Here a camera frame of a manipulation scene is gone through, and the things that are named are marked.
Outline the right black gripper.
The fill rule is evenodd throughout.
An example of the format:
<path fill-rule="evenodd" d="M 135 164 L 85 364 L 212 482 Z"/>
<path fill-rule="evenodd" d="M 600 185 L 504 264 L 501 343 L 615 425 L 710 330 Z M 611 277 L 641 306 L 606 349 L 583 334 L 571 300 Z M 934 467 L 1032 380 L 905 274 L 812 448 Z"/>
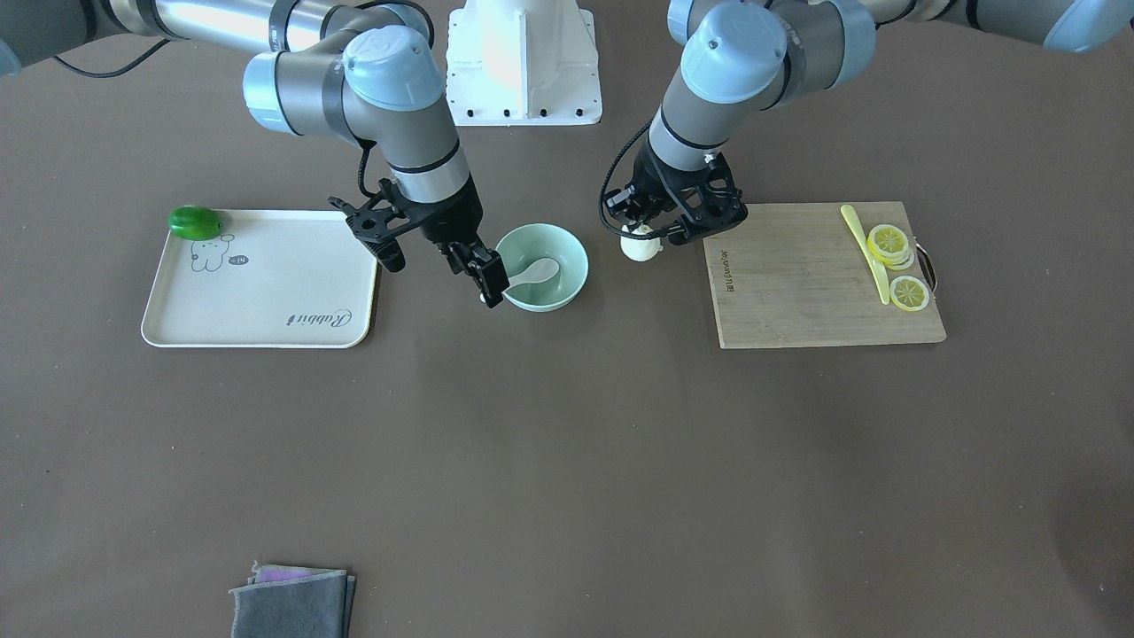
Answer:
<path fill-rule="evenodd" d="M 408 198 L 390 179 L 381 179 L 380 192 L 361 207 L 336 197 L 329 197 L 328 202 L 341 211 L 353 237 L 386 270 L 398 272 L 406 267 L 398 237 L 421 230 L 446 255 L 454 274 L 462 272 L 477 283 L 486 307 L 494 308 L 503 301 L 509 287 L 508 272 L 498 252 L 486 249 L 479 238 L 483 207 L 473 179 L 467 179 L 451 197 L 432 203 Z"/>

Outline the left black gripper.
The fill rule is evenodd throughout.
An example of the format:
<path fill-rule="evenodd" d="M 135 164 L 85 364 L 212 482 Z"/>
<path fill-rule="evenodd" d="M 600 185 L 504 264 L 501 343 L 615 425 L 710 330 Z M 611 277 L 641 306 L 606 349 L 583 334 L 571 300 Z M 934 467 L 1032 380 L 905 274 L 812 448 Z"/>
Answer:
<path fill-rule="evenodd" d="M 723 233 L 748 218 L 723 154 L 684 171 L 657 158 L 648 142 L 637 151 L 631 182 L 602 194 L 602 212 L 612 233 L 629 238 L 633 230 L 643 230 L 646 239 L 672 245 Z"/>

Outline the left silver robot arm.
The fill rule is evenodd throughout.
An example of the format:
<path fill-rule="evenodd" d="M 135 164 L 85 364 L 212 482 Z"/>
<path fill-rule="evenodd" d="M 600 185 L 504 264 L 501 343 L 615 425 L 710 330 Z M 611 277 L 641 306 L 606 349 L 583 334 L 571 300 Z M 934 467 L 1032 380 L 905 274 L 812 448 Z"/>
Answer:
<path fill-rule="evenodd" d="M 598 214 L 625 241 L 672 245 L 748 218 L 723 145 L 750 113 L 833 90 L 868 69 L 880 28 L 943 22 L 1068 53 L 1131 25 L 1129 1 L 672 1 L 683 49 L 652 121 L 641 127 L 631 181 L 601 187 Z"/>

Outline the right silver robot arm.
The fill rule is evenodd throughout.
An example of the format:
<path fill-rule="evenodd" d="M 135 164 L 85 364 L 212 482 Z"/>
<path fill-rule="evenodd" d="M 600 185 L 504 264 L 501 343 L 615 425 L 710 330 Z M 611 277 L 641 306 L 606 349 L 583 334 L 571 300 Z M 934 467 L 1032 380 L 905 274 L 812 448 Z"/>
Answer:
<path fill-rule="evenodd" d="M 420 5 L 373 1 L 5 1 L 3 74 L 115 34 L 212 42 L 252 54 L 245 105 L 266 129 L 379 148 L 392 177 L 364 205 L 330 203 L 381 266 L 405 266 L 421 230 L 488 307 L 505 299 L 503 261 L 479 238 L 483 207 L 433 59 Z"/>

